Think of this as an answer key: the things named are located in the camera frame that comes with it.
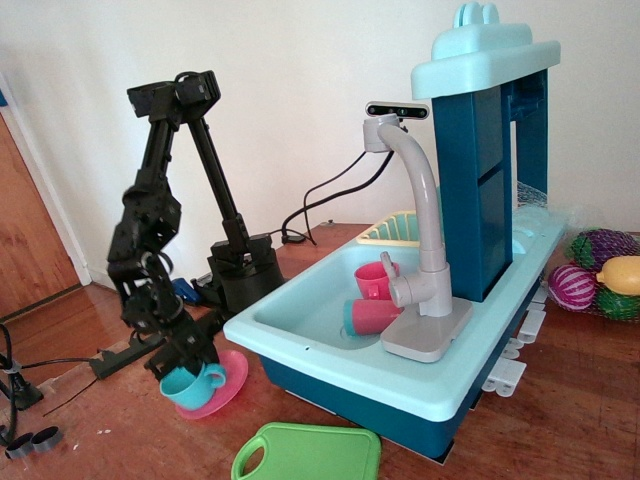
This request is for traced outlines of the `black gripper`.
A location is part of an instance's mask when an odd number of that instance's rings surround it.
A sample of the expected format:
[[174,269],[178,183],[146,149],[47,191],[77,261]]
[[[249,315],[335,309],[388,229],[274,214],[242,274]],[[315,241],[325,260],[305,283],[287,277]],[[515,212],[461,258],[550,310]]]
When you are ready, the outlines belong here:
[[218,352],[214,336],[222,330],[223,317],[218,312],[208,312],[195,319],[185,312],[178,324],[167,334],[166,343],[145,364],[156,380],[162,380],[176,367],[197,378],[203,364],[218,364]]

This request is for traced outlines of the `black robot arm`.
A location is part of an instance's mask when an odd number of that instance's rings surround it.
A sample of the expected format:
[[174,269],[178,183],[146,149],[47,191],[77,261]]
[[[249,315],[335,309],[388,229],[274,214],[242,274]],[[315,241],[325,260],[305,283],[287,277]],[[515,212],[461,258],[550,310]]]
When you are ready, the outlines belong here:
[[221,324],[194,320],[170,280],[164,247],[179,230],[181,204],[167,177],[173,138],[187,125],[222,216],[226,234],[211,248],[205,294],[224,312],[237,314],[285,282],[268,234],[250,235],[231,195],[209,134],[205,114],[220,99],[213,71],[183,72],[170,81],[128,89],[150,133],[141,167],[125,191],[124,211],[107,256],[107,272],[121,299],[124,323],[142,335],[157,334],[164,346],[145,367],[157,380],[183,367],[192,374],[216,363],[213,343]]

